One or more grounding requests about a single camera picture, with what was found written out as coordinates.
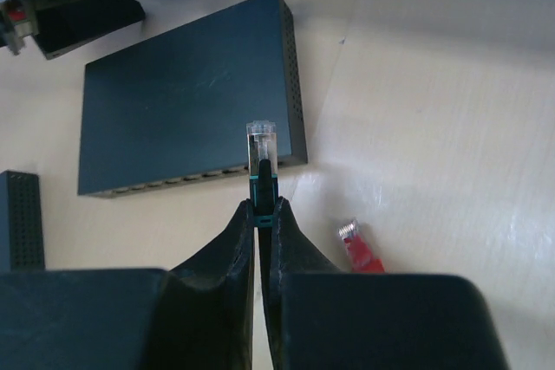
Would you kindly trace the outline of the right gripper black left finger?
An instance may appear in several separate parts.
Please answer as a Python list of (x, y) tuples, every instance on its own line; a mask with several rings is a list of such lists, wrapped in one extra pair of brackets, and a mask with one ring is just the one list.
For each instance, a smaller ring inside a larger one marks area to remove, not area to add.
[(2, 368), (251, 368), (253, 232), (245, 200), (170, 270), (2, 275)]

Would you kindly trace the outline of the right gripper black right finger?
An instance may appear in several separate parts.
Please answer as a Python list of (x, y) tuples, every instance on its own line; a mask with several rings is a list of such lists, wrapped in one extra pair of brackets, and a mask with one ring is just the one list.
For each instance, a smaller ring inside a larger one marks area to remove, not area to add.
[(276, 369), (505, 369), (480, 291), (452, 275), (341, 271), (277, 201), (259, 234)]

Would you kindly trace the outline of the small black network switch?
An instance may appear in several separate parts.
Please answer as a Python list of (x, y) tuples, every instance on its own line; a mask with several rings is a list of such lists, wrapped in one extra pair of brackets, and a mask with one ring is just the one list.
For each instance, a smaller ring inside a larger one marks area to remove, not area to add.
[(276, 125), (281, 166), (307, 162), (284, 0), (245, 0), (88, 63), (77, 191), (110, 198), (240, 174), (255, 120)]

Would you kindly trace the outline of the large black network switch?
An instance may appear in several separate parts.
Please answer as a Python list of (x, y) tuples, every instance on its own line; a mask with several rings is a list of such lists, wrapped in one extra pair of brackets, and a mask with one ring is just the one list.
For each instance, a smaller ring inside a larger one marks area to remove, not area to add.
[(1, 273), (45, 270), (39, 177), (1, 173)]

